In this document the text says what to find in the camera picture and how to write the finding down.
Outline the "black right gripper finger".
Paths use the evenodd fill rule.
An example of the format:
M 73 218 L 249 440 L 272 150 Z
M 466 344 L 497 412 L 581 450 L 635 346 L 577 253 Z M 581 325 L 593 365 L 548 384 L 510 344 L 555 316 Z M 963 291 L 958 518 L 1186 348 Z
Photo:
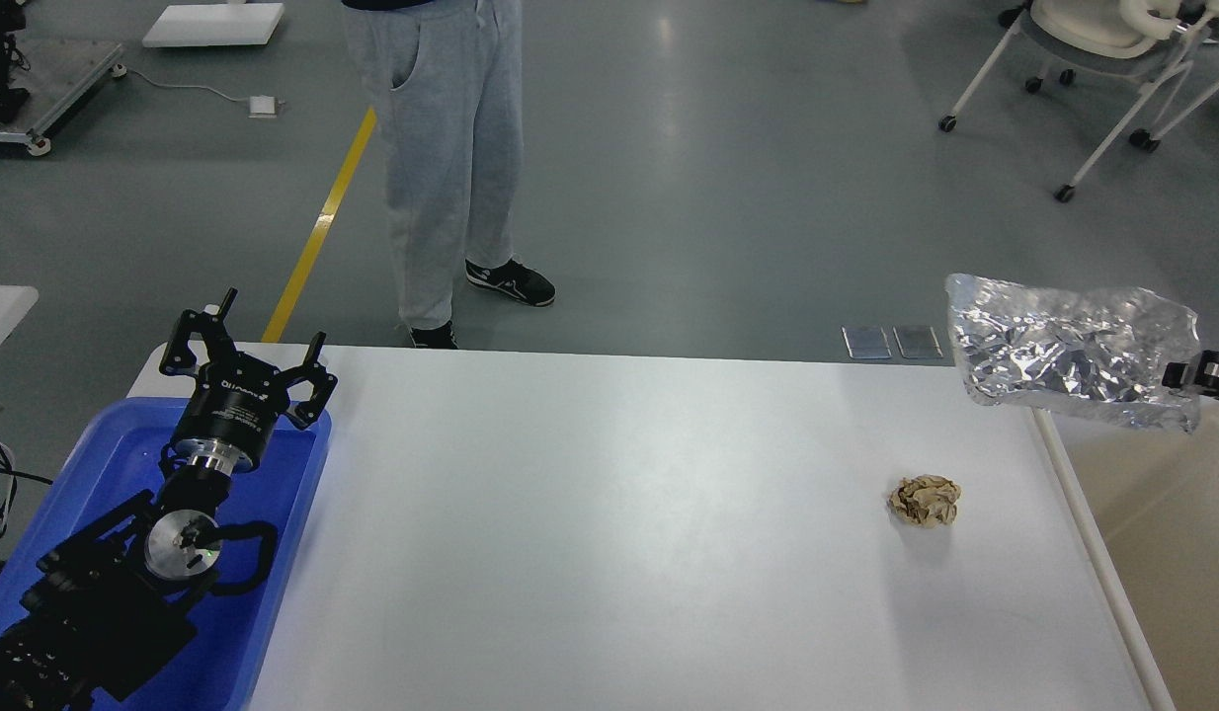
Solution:
M 1206 350 L 1189 361 L 1171 361 L 1162 377 L 1170 390 L 1219 400 L 1219 352 Z

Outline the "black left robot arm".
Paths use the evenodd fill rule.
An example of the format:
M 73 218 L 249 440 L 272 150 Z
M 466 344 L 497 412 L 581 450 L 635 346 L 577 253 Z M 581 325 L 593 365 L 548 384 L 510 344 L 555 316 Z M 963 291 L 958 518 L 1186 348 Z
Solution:
M 317 333 L 280 370 L 176 321 L 187 399 L 87 427 L 0 573 L 0 710 L 239 710 L 256 685 L 328 456 L 336 377 Z

